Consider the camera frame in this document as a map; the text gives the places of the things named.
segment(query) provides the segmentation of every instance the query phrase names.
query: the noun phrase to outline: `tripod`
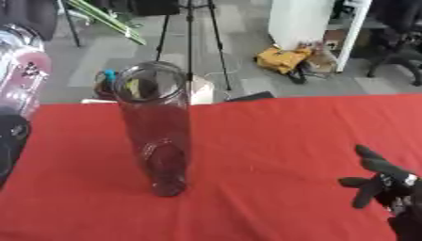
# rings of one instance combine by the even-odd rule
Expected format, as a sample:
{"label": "tripod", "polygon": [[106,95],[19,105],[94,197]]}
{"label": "tripod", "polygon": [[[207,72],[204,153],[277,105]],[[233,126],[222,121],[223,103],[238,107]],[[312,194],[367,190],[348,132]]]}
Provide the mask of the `tripod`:
{"label": "tripod", "polygon": [[[217,19],[216,19],[216,5],[214,4],[213,0],[207,0],[207,4],[204,5],[199,5],[199,6],[194,6],[192,3],[193,0],[187,0],[187,6],[180,6],[180,8],[185,8],[187,9],[187,80],[192,83],[193,82],[193,70],[192,70],[192,61],[193,61],[193,52],[192,52],[192,38],[193,38],[193,32],[192,32],[192,25],[193,25],[193,21],[194,21],[194,16],[193,16],[193,10],[197,9],[197,8],[209,8],[209,11],[211,13],[211,18],[212,18],[212,22],[213,22],[213,26],[214,26],[214,33],[216,35],[216,41],[217,41],[217,47],[219,49],[219,59],[221,61],[221,66],[223,69],[223,73],[224,73],[224,78],[226,81],[226,85],[227,85],[227,90],[232,90],[232,86],[230,84],[230,80],[229,80],[229,76],[227,74],[227,67],[226,67],[226,62],[224,59],[224,55],[223,55],[223,44],[221,41],[221,37],[219,35],[219,26],[217,24]],[[163,31],[161,33],[161,38],[160,38],[160,43],[158,45],[158,47],[156,48],[157,51],[157,56],[156,56],[156,61],[159,61],[161,58],[161,54],[163,52],[163,47],[164,47],[164,41],[166,39],[166,34],[167,34],[167,28],[169,26],[169,20],[170,20],[170,15],[166,15],[165,19],[164,19],[164,25],[163,25]]]}

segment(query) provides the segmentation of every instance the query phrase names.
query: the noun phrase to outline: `white cabinet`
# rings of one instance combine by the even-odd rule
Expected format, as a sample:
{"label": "white cabinet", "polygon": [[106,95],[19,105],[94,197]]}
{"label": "white cabinet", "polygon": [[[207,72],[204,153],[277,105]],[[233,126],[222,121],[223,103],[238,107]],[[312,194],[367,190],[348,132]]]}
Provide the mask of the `white cabinet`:
{"label": "white cabinet", "polygon": [[324,37],[335,0],[273,0],[269,34],[284,50]]}

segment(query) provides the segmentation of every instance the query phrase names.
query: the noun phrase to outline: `metal pole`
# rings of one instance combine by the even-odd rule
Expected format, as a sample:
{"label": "metal pole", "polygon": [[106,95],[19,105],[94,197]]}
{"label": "metal pole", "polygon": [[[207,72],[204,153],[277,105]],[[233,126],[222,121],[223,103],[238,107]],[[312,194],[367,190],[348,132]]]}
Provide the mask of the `metal pole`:
{"label": "metal pole", "polygon": [[160,60],[161,53],[163,53],[163,46],[164,46],[164,41],[166,40],[166,34],[167,34],[167,28],[169,26],[169,20],[170,20],[170,15],[166,15],[166,17],[164,19],[163,32],[161,33],[160,44],[156,48],[156,51],[157,51],[156,61]]}
{"label": "metal pole", "polygon": [[358,39],[362,26],[364,25],[366,15],[372,5],[373,0],[361,0],[361,3],[356,11],[356,16],[351,24],[348,36],[346,38],[340,56],[337,59],[337,72],[342,72],[349,61],[350,53],[353,50],[354,44]]}
{"label": "metal pole", "polygon": [[216,12],[215,12],[216,5],[214,4],[213,0],[208,0],[208,7],[211,13],[211,19],[214,26],[214,33],[216,34],[217,47],[219,48],[219,60],[221,61],[224,78],[226,80],[227,90],[230,91],[232,90],[232,86],[230,85],[229,75],[227,74],[226,61],[224,59],[224,53],[223,53],[223,44],[221,41],[221,37],[219,35],[219,26],[217,24],[217,18],[216,18]]}
{"label": "metal pole", "polygon": [[79,36],[77,35],[76,29],[74,27],[74,23],[71,17],[71,14],[69,13],[69,9],[66,7],[65,3],[63,2],[63,0],[58,0],[58,5],[60,8],[63,9],[64,15],[66,16],[66,19],[69,23],[69,28],[71,29],[72,35],[73,35],[73,39],[74,39],[74,43],[76,44],[76,46],[78,48],[81,47],[81,41],[79,39]]}
{"label": "metal pole", "polygon": [[189,85],[193,82],[193,51],[192,51],[192,38],[193,38],[193,4],[192,0],[187,1],[187,81]]}

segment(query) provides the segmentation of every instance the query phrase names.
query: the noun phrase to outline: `chair wheel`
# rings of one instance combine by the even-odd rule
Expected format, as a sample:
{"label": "chair wheel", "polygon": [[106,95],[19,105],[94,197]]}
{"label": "chair wheel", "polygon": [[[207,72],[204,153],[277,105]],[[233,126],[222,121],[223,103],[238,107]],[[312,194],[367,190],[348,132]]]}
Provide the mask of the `chair wheel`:
{"label": "chair wheel", "polygon": [[412,83],[412,85],[414,85],[414,86],[416,86],[416,87],[420,87],[420,86],[422,86],[422,82],[420,82],[420,81],[414,81],[414,82]]}

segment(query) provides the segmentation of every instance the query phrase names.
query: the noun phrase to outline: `finger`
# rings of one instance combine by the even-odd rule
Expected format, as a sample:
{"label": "finger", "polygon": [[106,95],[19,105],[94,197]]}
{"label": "finger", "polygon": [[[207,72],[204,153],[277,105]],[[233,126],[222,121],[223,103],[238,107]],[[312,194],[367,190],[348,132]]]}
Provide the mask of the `finger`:
{"label": "finger", "polygon": [[362,159],[361,165],[364,169],[383,173],[401,183],[405,183],[411,174],[409,171],[394,166],[393,164],[380,159]]}
{"label": "finger", "polygon": [[359,188],[367,184],[369,180],[366,178],[361,178],[361,177],[346,177],[346,178],[340,178],[338,182],[343,187]]}
{"label": "finger", "polygon": [[376,177],[372,178],[359,189],[353,200],[353,207],[358,209],[366,207],[371,200],[378,194],[382,193],[382,191],[383,187],[381,180]]}
{"label": "finger", "polygon": [[368,147],[364,145],[356,145],[355,151],[362,158],[385,160],[380,154],[375,153],[374,151],[370,150]]}

